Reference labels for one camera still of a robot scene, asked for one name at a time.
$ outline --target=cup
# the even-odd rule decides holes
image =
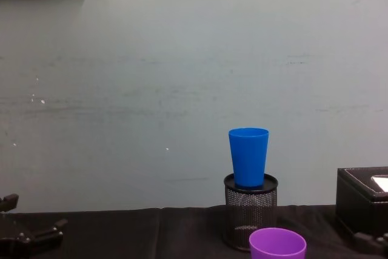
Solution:
[[[305,259],[305,239],[286,229],[269,227],[254,231],[249,236],[252,259]]]
[[[235,183],[242,187],[258,187],[264,181],[269,131],[242,128],[229,131]]]

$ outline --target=cup rim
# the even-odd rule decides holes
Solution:
[[[255,247],[255,246],[252,244],[251,239],[252,239],[252,237],[253,237],[253,234],[257,234],[257,233],[260,233],[260,232],[264,232],[265,230],[271,230],[271,229],[281,230],[281,231],[283,231],[283,232],[288,232],[288,233],[292,233],[292,234],[296,235],[297,237],[299,237],[300,239],[302,239],[303,248],[302,248],[300,251],[295,252],[295,253],[290,253],[290,254],[276,254],[276,253],[269,253],[269,252],[263,251],[263,250],[261,250],[261,249]],[[250,236],[249,236],[249,244],[250,244],[250,246],[251,246],[252,248],[254,248],[254,250],[256,250],[256,251],[259,251],[259,252],[264,253],[264,254],[266,254],[266,255],[277,256],[277,257],[296,256],[296,255],[299,255],[299,254],[303,253],[303,252],[306,250],[306,248],[307,248],[306,240],[305,240],[300,234],[298,234],[298,233],[296,233],[296,232],[294,232],[294,231],[292,231],[292,230],[283,229],[283,228],[281,228],[281,227],[266,227],[266,228],[264,228],[264,229],[258,229],[258,230],[256,230],[256,231],[254,231],[254,232],[253,232],[252,234],[250,234]]]
[[[255,130],[258,132],[257,135],[243,135],[241,132],[245,130]],[[236,129],[229,130],[230,136],[238,136],[240,138],[251,138],[251,137],[258,137],[258,136],[266,136],[269,134],[269,130],[263,129],[260,127],[239,127]]]

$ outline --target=black tablecloth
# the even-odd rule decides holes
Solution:
[[[308,259],[381,259],[352,250],[337,230],[333,206],[278,208],[278,226],[294,230],[307,241]],[[36,229],[69,220],[62,247],[36,259],[240,259],[250,255],[221,239],[224,207],[206,209],[144,209],[60,214],[18,214]]]

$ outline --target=purple plastic cup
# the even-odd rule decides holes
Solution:
[[[305,259],[305,239],[286,229],[268,227],[249,236],[252,259]]]

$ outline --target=wall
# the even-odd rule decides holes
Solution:
[[[337,167],[386,164],[387,36],[387,0],[0,0],[1,195],[222,204],[258,126],[279,204],[334,203]]]

